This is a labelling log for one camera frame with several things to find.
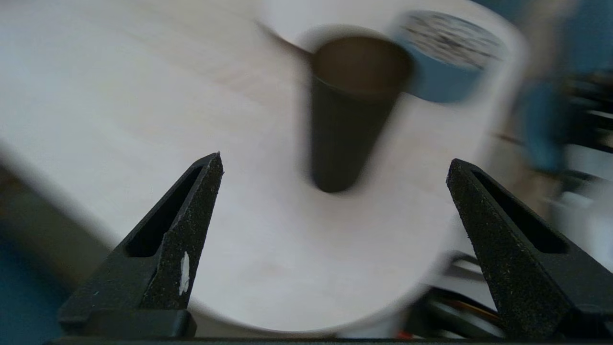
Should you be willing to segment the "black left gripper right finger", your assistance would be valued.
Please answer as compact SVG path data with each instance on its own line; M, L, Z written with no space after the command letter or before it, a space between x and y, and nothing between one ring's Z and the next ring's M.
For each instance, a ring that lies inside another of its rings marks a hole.
M610 339L612 273L477 166L446 178L506 334Z

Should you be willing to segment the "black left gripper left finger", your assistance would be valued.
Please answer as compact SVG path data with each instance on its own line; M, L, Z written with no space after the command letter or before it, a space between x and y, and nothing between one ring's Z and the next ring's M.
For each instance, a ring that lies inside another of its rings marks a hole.
M223 173L219 152L191 164L61 306L65 335L195 335L187 308Z

